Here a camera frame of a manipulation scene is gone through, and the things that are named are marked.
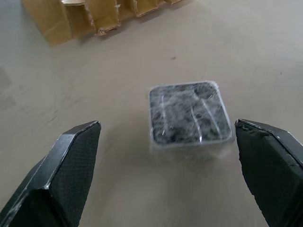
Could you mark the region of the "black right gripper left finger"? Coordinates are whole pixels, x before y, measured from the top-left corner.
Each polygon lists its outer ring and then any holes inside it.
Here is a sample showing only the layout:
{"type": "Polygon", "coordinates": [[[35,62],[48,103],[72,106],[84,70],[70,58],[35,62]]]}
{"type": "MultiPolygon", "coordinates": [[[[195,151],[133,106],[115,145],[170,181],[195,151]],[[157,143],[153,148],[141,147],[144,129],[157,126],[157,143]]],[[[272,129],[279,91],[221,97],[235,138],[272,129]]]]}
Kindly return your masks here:
{"type": "Polygon", "coordinates": [[[0,212],[0,227],[78,227],[92,183],[99,121],[62,133],[0,212]]]}

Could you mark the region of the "plastic-wrapped black square camera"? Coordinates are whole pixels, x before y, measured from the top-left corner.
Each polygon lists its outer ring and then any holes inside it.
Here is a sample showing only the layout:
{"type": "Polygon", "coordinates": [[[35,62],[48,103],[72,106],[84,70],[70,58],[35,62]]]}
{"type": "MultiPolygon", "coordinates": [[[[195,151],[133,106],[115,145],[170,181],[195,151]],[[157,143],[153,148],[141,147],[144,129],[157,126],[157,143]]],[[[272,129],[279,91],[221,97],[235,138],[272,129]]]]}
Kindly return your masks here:
{"type": "Polygon", "coordinates": [[[148,101],[154,154],[208,159],[230,152],[234,129],[216,82],[156,86],[148,101]]]}

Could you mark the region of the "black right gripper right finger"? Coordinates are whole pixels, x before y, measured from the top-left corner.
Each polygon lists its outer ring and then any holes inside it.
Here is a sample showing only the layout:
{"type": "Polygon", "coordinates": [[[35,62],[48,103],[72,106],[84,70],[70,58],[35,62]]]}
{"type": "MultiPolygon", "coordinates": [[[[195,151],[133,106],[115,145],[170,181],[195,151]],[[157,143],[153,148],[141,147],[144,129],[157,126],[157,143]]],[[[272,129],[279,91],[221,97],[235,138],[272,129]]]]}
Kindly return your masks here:
{"type": "Polygon", "coordinates": [[[246,185],[269,227],[303,227],[303,144],[290,132],[245,119],[235,123],[246,185]]]}

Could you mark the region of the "brown cardboard divider tray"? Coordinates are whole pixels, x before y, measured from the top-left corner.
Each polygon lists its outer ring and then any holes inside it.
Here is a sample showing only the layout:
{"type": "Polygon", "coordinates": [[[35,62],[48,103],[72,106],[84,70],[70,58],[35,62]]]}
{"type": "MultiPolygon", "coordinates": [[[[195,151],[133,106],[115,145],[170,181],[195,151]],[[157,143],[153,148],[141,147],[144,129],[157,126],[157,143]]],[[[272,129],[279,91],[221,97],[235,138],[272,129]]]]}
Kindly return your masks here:
{"type": "Polygon", "coordinates": [[[90,33],[102,36],[122,21],[142,17],[164,2],[182,0],[21,0],[25,10],[50,45],[90,33]]]}

